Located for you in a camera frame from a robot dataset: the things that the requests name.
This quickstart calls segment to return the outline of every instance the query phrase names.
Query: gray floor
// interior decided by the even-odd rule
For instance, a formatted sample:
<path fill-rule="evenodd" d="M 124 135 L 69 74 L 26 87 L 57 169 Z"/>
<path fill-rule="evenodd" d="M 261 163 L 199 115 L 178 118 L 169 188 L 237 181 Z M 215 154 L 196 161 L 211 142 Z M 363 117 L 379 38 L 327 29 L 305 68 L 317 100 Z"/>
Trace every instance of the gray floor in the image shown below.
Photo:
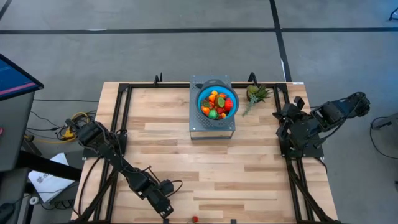
<path fill-rule="evenodd" d="M 0 0 L 0 6 L 6 0 Z M 392 0 L 276 0 L 282 28 L 398 27 L 389 22 Z M 273 27 L 268 0 L 12 0 L 0 30 Z M 398 112 L 398 32 L 283 33 L 294 82 L 305 82 L 312 105 L 363 91 L 371 111 L 351 119 L 324 144 L 339 219 L 395 223 L 398 161 L 380 156 L 369 123 Z M 283 81 L 275 34 L 0 35 L 0 53 L 44 83 L 36 98 L 98 100 L 104 81 L 188 80 L 191 74 L 227 74 L 235 81 L 255 72 L 261 81 Z M 62 124 L 96 103 L 35 102 L 32 111 Z M 29 126 L 48 128 L 30 117 Z M 398 157 L 391 129 L 374 132 L 386 154 Z M 74 145 L 38 143 L 45 156 L 74 152 Z M 65 222 L 72 211 L 35 207 L 33 224 Z"/>

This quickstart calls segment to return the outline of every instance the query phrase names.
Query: potted plant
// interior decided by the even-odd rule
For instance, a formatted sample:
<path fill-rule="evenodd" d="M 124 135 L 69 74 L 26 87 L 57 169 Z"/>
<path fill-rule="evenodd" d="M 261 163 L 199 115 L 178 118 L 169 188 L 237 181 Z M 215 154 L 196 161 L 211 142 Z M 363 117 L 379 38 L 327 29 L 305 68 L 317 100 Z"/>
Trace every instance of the potted plant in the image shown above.
<path fill-rule="evenodd" d="M 246 116 L 249 111 L 251 111 L 254 104 L 263 101 L 266 98 L 269 98 L 269 90 L 266 90 L 265 85 L 260 85 L 260 87 L 256 85 L 249 85 L 246 91 L 246 97 L 248 98 L 248 105 L 246 106 L 246 110 L 242 114 L 242 116 Z"/>

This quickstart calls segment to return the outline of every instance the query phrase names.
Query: black floor stripe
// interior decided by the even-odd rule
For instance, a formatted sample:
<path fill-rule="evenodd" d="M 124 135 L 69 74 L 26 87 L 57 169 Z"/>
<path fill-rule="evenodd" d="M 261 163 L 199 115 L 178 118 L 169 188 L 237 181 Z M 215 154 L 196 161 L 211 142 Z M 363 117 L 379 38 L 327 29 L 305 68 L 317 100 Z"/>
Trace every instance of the black floor stripe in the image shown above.
<path fill-rule="evenodd" d="M 3 5 L 1 11 L 0 11 L 0 20 L 1 18 L 4 16 L 4 14 L 6 13 L 8 7 L 10 6 L 12 0 L 7 0 L 6 3 Z"/>
<path fill-rule="evenodd" d="M 284 38 L 282 36 L 282 31 L 281 31 L 280 24 L 279 24 L 279 17 L 278 17 L 278 12 L 276 9 L 275 0 L 269 0 L 269 4 L 271 5 L 272 18 L 274 19 L 276 39 L 278 41 L 280 59 L 283 61 L 282 66 L 284 69 L 285 81 L 291 82 L 292 76 L 290 75 L 289 63 L 287 62 Z"/>
<path fill-rule="evenodd" d="M 274 28 L 177 28 L 177 29 L 106 29 L 106 30 L 0 30 L 0 34 L 189 34 L 189 33 L 262 33 Z"/>
<path fill-rule="evenodd" d="M 398 27 L 282 28 L 282 32 L 398 32 Z"/>

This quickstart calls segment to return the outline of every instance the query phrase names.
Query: wooden tabletop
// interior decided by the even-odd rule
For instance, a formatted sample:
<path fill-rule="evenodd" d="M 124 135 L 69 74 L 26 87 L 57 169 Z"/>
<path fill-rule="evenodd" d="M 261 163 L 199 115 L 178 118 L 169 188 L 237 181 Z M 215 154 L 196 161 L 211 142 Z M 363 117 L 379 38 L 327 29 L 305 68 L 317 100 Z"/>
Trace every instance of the wooden tabletop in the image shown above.
<path fill-rule="evenodd" d="M 111 126 L 118 82 L 104 83 L 96 120 Z M 301 96 L 304 111 L 310 110 L 305 86 L 287 83 L 290 101 Z M 295 223 L 289 178 L 275 134 L 278 121 L 273 97 L 258 103 L 245 117 L 246 90 L 235 89 L 239 110 L 231 140 L 191 141 L 188 88 L 133 89 L 127 121 L 125 159 L 135 167 L 151 165 L 160 180 L 182 180 L 183 187 L 170 197 L 174 212 L 171 223 L 187 223 L 196 215 L 201 223 Z M 119 126 L 124 103 L 119 114 Z M 85 162 L 81 185 L 95 159 Z M 322 209 L 337 218 L 325 168 L 315 159 L 303 159 L 308 188 Z M 83 193 L 83 209 L 97 194 L 103 161 L 93 169 Z M 301 194 L 303 218 L 305 206 Z M 108 201 L 105 196 L 101 218 Z M 162 223 L 147 200 L 142 201 L 119 175 L 112 223 Z"/>

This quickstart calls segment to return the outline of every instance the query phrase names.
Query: monitor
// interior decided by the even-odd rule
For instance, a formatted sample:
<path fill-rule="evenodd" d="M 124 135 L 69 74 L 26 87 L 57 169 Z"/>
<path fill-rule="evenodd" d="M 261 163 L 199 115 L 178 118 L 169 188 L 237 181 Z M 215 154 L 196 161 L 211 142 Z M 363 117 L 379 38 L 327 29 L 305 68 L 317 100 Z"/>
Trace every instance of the monitor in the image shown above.
<path fill-rule="evenodd" d="M 43 88 L 41 82 L 0 54 L 0 101 Z"/>

